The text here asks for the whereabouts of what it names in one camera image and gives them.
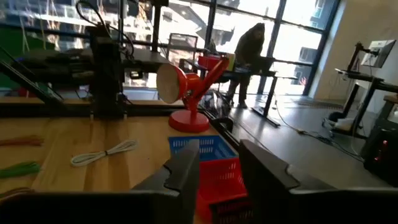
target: red desk lamp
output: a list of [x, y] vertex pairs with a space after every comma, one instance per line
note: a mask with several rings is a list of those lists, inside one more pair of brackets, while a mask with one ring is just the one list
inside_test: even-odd
[[204, 80], [201, 80], [196, 73], [185, 74], [171, 64], [160, 66], [156, 77], [160, 98], [170, 104], [182, 99], [186, 107], [186, 110], [176, 111], [170, 115], [169, 125], [172, 128], [181, 132], [200, 133], [210, 127], [209, 120], [205, 115], [198, 113], [197, 106], [202, 96], [228, 65], [228, 58], [221, 58]]

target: person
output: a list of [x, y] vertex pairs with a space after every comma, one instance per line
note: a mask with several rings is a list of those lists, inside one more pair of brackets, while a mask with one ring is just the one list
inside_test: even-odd
[[[250, 28], [239, 39], [238, 46], [235, 50], [235, 70], [249, 72], [250, 65], [260, 56], [262, 45], [264, 43], [264, 32], [266, 27], [263, 23], [257, 23]], [[247, 108], [246, 93], [250, 82], [250, 75], [241, 75], [237, 80], [231, 80], [229, 84], [227, 97], [232, 100], [236, 91], [236, 87], [240, 84], [239, 89], [239, 105], [240, 108]]]

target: wooden workbench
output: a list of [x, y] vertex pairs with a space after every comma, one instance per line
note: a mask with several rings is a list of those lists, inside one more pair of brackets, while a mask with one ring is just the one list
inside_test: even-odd
[[[33, 103], [30, 98], [0, 98], [0, 102]], [[132, 101], [163, 104], [160, 101]], [[0, 119], [0, 139], [36, 134], [42, 146], [0, 146], [0, 168], [25, 161], [41, 165], [38, 174], [0, 179], [0, 192], [30, 187], [38, 192], [125, 192], [159, 169], [170, 158], [168, 137], [193, 136], [172, 129], [167, 116], [130, 117], [120, 121], [89, 118]], [[210, 128], [199, 135], [216, 135]], [[88, 166], [72, 167], [73, 156], [110, 149], [135, 139], [135, 150], [104, 157]]]

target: gray floor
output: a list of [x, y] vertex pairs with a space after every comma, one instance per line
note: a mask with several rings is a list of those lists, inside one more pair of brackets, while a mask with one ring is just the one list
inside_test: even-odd
[[[124, 92], [132, 100], [155, 100], [157, 94], [154, 91], [127, 90]], [[63, 93], [66, 98], [75, 98], [75, 93]], [[277, 96], [280, 115], [289, 125], [306, 131], [316, 131], [323, 136], [328, 136], [328, 131], [321, 127], [322, 118], [334, 110], [309, 108], [295, 104], [294, 99], [300, 97]], [[262, 96], [248, 95], [246, 103], [254, 106], [264, 101]], [[273, 154], [284, 161], [304, 170], [308, 174], [317, 177], [324, 182], [339, 189], [350, 187], [388, 187], [388, 185], [370, 174], [363, 168], [363, 164], [332, 146], [326, 145], [314, 138], [301, 136], [285, 125], [277, 113], [270, 110], [270, 117], [279, 121], [282, 126], [274, 128], [262, 117], [250, 109], [239, 110], [234, 108], [230, 115], [235, 120], [233, 134], [238, 139], [249, 139], [256, 144], [268, 148]], [[369, 134], [373, 125], [375, 114], [366, 114], [364, 131]], [[364, 141], [348, 136], [335, 136], [335, 141], [345, 149], [358, 153]]]

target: dark coat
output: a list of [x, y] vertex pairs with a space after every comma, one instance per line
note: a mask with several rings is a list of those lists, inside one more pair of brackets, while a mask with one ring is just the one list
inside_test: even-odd
[[255, 39], [255, 30], [261, 30], [262, 33], [264, 33], [266, 28], [263, 23], [257, 23], [242, 35], [239, 39], [238, 46], [236, 46], [236, 61], [241, 65], [253, 63], [253, 61], [260, 56], [264, 43], [264, 35], [260, 39]]

